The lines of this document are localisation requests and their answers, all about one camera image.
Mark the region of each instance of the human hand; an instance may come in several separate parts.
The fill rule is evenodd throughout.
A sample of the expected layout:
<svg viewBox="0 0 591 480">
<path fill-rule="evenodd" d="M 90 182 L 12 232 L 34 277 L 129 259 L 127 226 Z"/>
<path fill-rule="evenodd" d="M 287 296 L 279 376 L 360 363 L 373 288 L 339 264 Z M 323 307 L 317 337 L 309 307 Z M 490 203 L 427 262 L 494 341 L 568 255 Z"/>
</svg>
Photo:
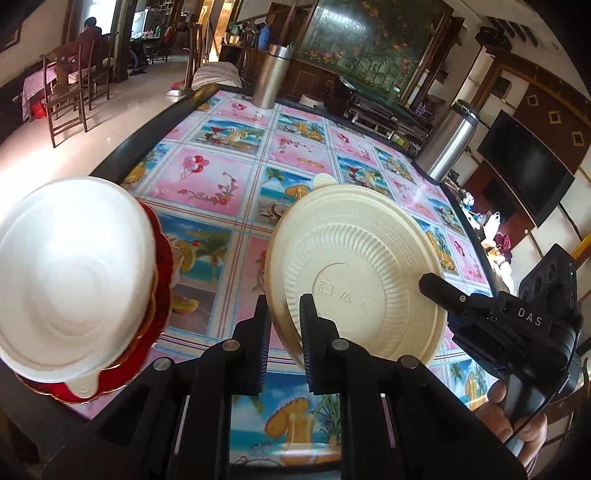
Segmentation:
<svg viewBox="0 0 591 480">
<path fill-rule="evenodd" d="M 475 411 L 480 421 L 502 442 L 506 442 L 513 434 L 513 427 L 509 419 L 505 417 L 505 413 L 497 405 L 505 398 L 506 394 L 507 387 L 501 380 L 498 380 L 488 391 L 489 401 Z M 527 418 L 519 419 L 515 423 L 515 429 L 524 424 Z M 547 430 L 548 419 L 546 418 L 546 414 L 540 413 L 531 420 L 529 425 L 517 434 L 524 441 L 523 448 L 517 457 L 524 467 L 527 467 L 531 463 L 542 448 L 542 445 L 546 441 Z"/>
</svg>

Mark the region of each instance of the red bag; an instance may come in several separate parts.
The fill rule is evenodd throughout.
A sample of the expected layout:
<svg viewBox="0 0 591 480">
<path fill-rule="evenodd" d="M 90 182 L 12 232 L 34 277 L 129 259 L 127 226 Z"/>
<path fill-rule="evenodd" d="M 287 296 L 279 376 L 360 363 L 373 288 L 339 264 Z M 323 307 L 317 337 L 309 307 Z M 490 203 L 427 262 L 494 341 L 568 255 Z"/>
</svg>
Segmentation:
<svg viewBox="0 0 591 480">
<path fill-rule="evenodd" d="M 31 105 L 31 115 L 36 119 L 47 117 L 47 108 L 45 107 L 45 100 L 41 99 L 38 102 L 35 102 Z"/>
</svg>

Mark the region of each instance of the beige plastic bowl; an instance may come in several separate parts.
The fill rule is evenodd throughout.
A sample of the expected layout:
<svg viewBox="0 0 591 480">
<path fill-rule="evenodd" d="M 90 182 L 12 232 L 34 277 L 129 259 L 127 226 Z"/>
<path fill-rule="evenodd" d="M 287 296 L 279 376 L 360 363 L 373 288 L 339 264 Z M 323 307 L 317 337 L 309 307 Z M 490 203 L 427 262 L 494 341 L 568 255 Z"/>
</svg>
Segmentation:
<svg viewBox="0 0 591 480">
<path fill-rule="evenodd" d="M 280 220 L 267 251 L 265 291 L 275 329 L 303 368 L 300 297 L 312 293 L 321 317 L 371 354 L 414 355 L 428 365 L 447 312 L 424 297 L 418 281 L 443 276 L 415 220 L 386 196 L 339 185 L 321 174 L 314 190 Z"/>
</svg>

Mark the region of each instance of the red decorative plate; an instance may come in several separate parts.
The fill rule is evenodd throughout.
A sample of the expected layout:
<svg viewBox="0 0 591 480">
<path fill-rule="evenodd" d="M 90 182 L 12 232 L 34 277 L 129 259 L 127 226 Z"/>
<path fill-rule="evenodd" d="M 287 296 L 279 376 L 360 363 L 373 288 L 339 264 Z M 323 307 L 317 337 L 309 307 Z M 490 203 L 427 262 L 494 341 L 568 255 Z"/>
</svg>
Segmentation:
<svg viewBox="0 0 591 480">
<path fill-rule="evenodd" d="M 90 402 L 96 397 L 106 393 L 118 390 L 119 388 L 126 386 L 139 373 L 146 357 L 148 356 L 150 348 L 152 348 L 153 344 L 158 340 L 158 337 L 166 327 L 168 319 L 170 318 L 172 298 L 170 284 L 173 276 L 173 252 L 168 239 L 162 232 L 160 222 L 154 211 L 145 203 L 140 202 L 140 205 L 144 208 L 150 219 L 150 224 L 152 224 L 156 240 L 157 275 L 155 278 L 158 279 L 158 283 L 154 292 L 155 311 L 150 326 L 139 338 L 136 336 L 134 341 L 130 344 L 130 347 L 134 344 L 135 347 L 128 348 L 119 357 L 115 362 L 115 364 L 118 364 L 116 367 L 110 366 L 100 373 L 99 388 L 93 397 L 78 398 L 70 391 L 65 383 L 40 383 L 17 375 L 26 386 L 30 387 L 35 392 L 42 395 L 50 395 L 62 403 L 81 404 Z M 148 318 L 151 316 L 150 311 L 151 309 L 148 308 L 146 313 Z M 142 323 L 140 330 L 145 329 L 146 323 L 147 322 Z"/>
</svg>

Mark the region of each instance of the wall decoration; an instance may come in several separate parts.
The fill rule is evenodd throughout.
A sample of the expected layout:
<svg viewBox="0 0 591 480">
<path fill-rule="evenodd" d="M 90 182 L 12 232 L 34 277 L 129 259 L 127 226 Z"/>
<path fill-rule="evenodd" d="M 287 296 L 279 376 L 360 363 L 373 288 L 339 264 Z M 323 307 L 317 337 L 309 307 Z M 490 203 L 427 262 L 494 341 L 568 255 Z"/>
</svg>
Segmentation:
<svg viewBox="0 0 591 480">
<path fill-rule="evenodd" d="M 357 80 L 393 102 L 445 10 L 439 0 L 320 0 L 299 58 Z"/>
<path fill-rule="evenodd" d="M 12 35 L 10 35 L 10 37 L 8 37 L 8 39 L 6 40 L 6 43 L 4 43 L 4 44 L 0 43 L 0 53 L 2 53 L 4 50 L 8 50 L 10 47 L 13 47 L 18 42 L 21 41 L 21 30 L 22 30 L 22 25 L 20 27 L 18 27 L 15 30 L 15 32 Z"/>
</svg>

